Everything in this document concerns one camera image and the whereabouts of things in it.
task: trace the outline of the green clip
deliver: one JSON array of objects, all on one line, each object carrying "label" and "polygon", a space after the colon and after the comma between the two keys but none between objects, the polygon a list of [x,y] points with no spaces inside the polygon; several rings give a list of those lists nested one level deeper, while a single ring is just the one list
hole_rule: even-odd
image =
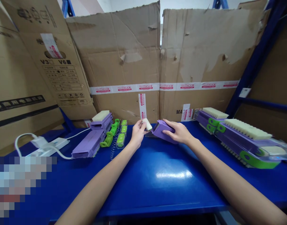
[{"label": "green clip", "polygon": [[210,124],[207,124],[207,130],[209,130],[210,132],[214,133],[216,127],[210,125]]},{"label": "green clip", "polygon": [[112,132],[107,132],[106,135],[107,135],[106,139],[100,143],[100,146],[103,148],[109,147],[112,143],[112,140],[113,140],[113,133]]},{"label": "green clip", "polygon": [[220,123],[218,124],[218,131],[224,133],[226,131],[225,126],[221,125]]},{"label": "green clip", "polygon": [[127,132],[127,126],[121,126],[121,133],[126,133]]},{"label": "green clip", "polygon": [[127,125],[127,120],[123,120],[123,121],[121,122],[121,125],[122,125],[122,126]]},{"label": "green clip", "polygon": [[116,144],[118,147],[122,148],[124,146],[124,142],[125,142],[125,134],[121,133],[118,135]]},{"label": "green clip", "polygon": [[217,121],[215,119],[209,118],[208,119],[208,123],[210,123],[212,126],[217,127],[219,125],[220,121]]},{"label": "green clip", "polygon": [[110,132],[113,134],[113,136],[115,136],[116,131],[117,131],[117,126],[115,124],[112,124],[111,127],[112,128],[111,128]]},{"label": "green clip", "polygon": [[264,162],[256,159],[246,151],[241,151],[239,156],[251,166],[258,169],[274,169],[280,162]]}]

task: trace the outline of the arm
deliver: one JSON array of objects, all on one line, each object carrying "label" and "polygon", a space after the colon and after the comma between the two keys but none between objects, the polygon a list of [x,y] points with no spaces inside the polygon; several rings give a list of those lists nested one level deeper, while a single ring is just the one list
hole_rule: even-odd
[{"label": "arm", "polygon": [[163,131],[173,140],[186,144],[199,158],[230,205],[248,224],[284,224],[287,215],[242,178],[223,161],[213,155],[194,138],[181,123],[164,121],[176,132]]},{"label": "arm", "polygon": [[90,224],[100,211],[125,166],[140,147],[146,124],[137,121],[130,143],[81,190],[56,222],[57,225]]}]

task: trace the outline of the spiral binding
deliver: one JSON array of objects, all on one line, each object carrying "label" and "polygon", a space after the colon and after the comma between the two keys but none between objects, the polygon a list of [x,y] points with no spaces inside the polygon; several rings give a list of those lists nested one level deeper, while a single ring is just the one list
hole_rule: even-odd
[{"label": "spiral binding", "polygon": [[115,136],[113,137],[113,141],[111,144],[111,152],[110,152],[110,160],[114,159],[116,155],[118,155],[119,152],[121,152],[122,149],[117,149],[116,147],[116,141],[120,132],[120,125],[121,125],[121,120],[119,120],[119,125],[116,130]]}]

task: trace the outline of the purple plastic housing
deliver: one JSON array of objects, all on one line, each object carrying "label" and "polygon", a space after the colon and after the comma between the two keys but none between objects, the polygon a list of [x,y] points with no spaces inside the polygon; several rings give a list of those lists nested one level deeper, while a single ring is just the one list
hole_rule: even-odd
[{"label": "purple plastic housing", "polygon": [[154,134],[155,136],[162,138],[163,140],[166,140],[168,142],[171,142],[173,144],[177,144],[177,141],[174,141],[170,136],[168,136],[167,134],[163,133],[163,130],[168,130],[172,133],[175,132],[175,129],[172,128],[171,126],[167,125],[166,122],[164,122],[163,120],[157,120],[157,124],[154,126],[154,128],[151,130],[152,134]]},{"label": "purple plastic housing", "polygon": [[100,142],[105,139],[106,132],[104,129],[94,129],[75,147],[71,156],[73,158],[93,157],[100,148]]},{"label": "purple plastic housing", "polygon": [[198,111],[198,115],[196,117],[196,120],[202,124],[204,127],[207,127],[209,123],[209,118],[213,119],[213,120],[216,120],[216,121],[221,121],[223,122],[225,119],[217,119],[211,115],[209,115],[208,113],[205,113],[204,111],[202,110],[199,110]]},{"label": "purple plastic housing", "polygon": [[103,119],[103,121],[94,121],[94,122],[91,122],[90,128],[91,128],[92,130],[94,130],[94,129],[103,129],[103,130],[105,131],[105,133],[107,133],[108,131],[110,131],[112,124],[113,124],[113,116],[112,116],[112,113],[109,113],[109,114]]},{"label": "purple plastic housing", "polygon": [[220,131],[215,132],[215,136],[221,140],[223,143],[225,143],[232,151],[234,151],[236,154],[240,155],[241,151],[246,151],[249,154],[251,154],[256,159],[259,159],[261,161],[280,161],[280,160],[286,160],[287,158],[284,158],[280,155],[272,155],[270,156],[268,152],[262,150],[266,154],[263,154],[259,148],[265,147],[265,146],[279,146],[278,143],[274,142],[271,139],[264,139],[264,140],[252,140],[249,137],[243,135],[242,133],[238,132],[237,130],[229,127],[225,123],[220,123],[222,126],[226,128],[225,132],[222,133]]}]

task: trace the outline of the forearm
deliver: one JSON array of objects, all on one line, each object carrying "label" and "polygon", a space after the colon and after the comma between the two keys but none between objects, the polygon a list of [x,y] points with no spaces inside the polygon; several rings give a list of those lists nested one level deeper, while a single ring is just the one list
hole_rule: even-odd
[{"label": "forearm", "polygon": [[130,142],[99,171],[77,195],[56,224],[75,225],[92,222],[137,148],[135,143]]},{"label": "forearm", "polygon": [[192,138],[187,145],[199,158],[224,197],[248,224],[287,224],[287,215],[255,189],[201,142]]}]

